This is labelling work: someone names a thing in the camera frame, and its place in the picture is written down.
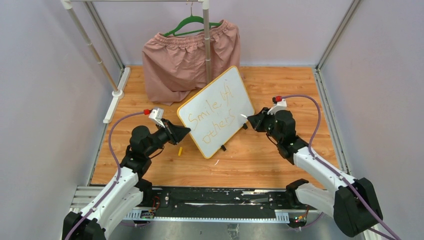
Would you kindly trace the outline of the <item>yellow framed whiteboard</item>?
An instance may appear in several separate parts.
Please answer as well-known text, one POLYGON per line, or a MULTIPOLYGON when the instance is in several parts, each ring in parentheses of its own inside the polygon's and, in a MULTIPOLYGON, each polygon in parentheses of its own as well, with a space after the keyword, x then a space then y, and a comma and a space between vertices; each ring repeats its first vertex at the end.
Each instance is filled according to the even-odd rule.
POLYGON ((255 112, 236 66, 231 66, 177 109, 177 116, 205 159, 211 158, 255 112))

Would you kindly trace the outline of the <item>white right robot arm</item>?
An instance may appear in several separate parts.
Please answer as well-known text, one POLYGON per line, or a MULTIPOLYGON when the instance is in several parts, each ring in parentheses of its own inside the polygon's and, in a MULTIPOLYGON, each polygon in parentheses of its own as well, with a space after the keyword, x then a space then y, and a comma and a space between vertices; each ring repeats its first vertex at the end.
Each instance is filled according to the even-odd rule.
POLYGON ((285 201, 292 209, 311 206, 332 217, 348 237, 355 237, 383 219, 373 184, 365 177, 348 175, 322 159, 296 133, 296 121, 288 110, 268 113, 267 107, 247 117, 252 128, 274 141, 283 159, 288 160, 321 183, 315 187, 301 178, 286 186, 285 201))

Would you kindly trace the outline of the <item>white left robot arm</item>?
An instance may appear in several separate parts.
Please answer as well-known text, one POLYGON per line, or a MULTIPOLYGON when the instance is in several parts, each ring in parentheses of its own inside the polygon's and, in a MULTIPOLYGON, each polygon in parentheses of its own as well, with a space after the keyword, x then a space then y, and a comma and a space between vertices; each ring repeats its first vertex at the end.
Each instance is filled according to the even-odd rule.
POLYGON ((62 227, 64 240, 107 240, 124 217, 137 205, 153 201, 152 183, 143 176, 169 143, 177 145, 191 131, 167 119, 151 133, 144 125, 131 132, 125 156, 109 183, 79 212, 69 212, 62 227))

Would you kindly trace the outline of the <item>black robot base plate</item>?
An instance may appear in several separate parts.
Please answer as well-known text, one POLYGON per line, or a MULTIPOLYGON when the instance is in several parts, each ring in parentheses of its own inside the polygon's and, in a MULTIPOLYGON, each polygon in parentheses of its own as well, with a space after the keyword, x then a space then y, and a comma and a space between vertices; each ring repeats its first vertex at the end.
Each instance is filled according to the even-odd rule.
POLYGON ((277 220, 279 209, 311 207, 334 219, 346 235, 355 235, 373 217, 368 207, 374 200, 368 189, 356 181, 338 187, 334 193, 316 188, 304 179, 289 184, 285 191, 261 192, 250 189, 166 187, 153 189, 150 183, 124 189, 106 187, 86 206, 64 218, 64 229, 99 227, 111 230, 135 208, 149 218, 185 220, 277 220))

